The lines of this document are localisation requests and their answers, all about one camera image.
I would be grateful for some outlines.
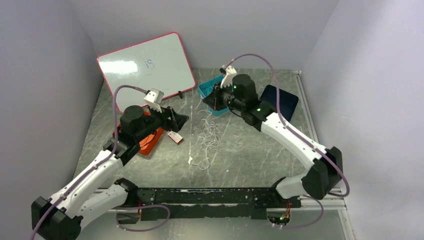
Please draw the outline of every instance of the orange plate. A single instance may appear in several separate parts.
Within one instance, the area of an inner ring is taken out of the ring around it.
[[[144,114],[150,115],[150,112],[144,111]],[[149,155],[152,152],[152,150],[155,147],[158,140],[161,138],[161,135],[162,135],[163,132],[164,132],[164,130],[162,128],[158,128],[157,131],[156,131],[156,135],[150,134],[145,139],[141,140],[140,141],[141,149],[138,151],[138,153],[142,154],[142,155]]]

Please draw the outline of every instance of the black metal base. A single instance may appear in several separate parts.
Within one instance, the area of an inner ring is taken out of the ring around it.
[[[275,188],[139,188],[138,197],[143,205],[161,204],[170,210],[171,219],[237,218],[266,220],[267,209],[287,207],[300,208],[297,196],[283,199]],[[165,219],[162,208],[143,209],[140,221]],[[121,224],[135,224],[134,218],[119,217]]]
[[[31,205],[32,229],[35,228],[44,213],[52,206],[50,199],[38,197]],[[81,231],[82,216],[69,218],[66,209],[54,208],[48,215],[37,233],[45,240],[75,240]]]

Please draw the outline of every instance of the tangled white wire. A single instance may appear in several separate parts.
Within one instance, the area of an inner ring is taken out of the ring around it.
[[[204,151],[206,167],[201,168],[200,163],[190,163],[194,166],[197,166],[200,170],[204,171],[211,166],[211,162],[209,161],[208,152],[217,150],[220,145],[221,138],[218,136],[221,133],[219,124],[215,124],[214,121],[211,120],[212,112],[209,110],[200,110],[197,114],[201,112],[206,112],[207,117],[202,118],[202,127],[203,131],[197,136],[196,146],[200,147],[202,151]]]

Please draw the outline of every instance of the white wall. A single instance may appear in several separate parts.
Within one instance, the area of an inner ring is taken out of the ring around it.
[[[67,0],[3,0],[0,23],[0,239],[22,240],[72,179],[103,80]]]
[[[300,70],[338,0],[70,0],[99,54],[178,32],[193,67],[244,53]],[[265,68],[258,59],[238,67]]]
[[[302,71],[357,239],[424,239],[424,2],[340,0]]]

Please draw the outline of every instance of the teal basket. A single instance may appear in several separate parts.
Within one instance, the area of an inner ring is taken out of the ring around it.
[[[217,76],[212,80],[209,80],[207,82],[204,82],[202,84],[199,85],[199,94],[200,97],[202,99],[206,98],[207,96],[209,96],[209,94],[212,93],[212,90],[214,90],[214,85],[215,83],[221,82],[224,79],[223,75]],[[212,115],[214,116],[219,116],[223,113],[228,112],[228,107],[219,111],[215,111],[213,108],[209,107],[209,111],[212,113]]]

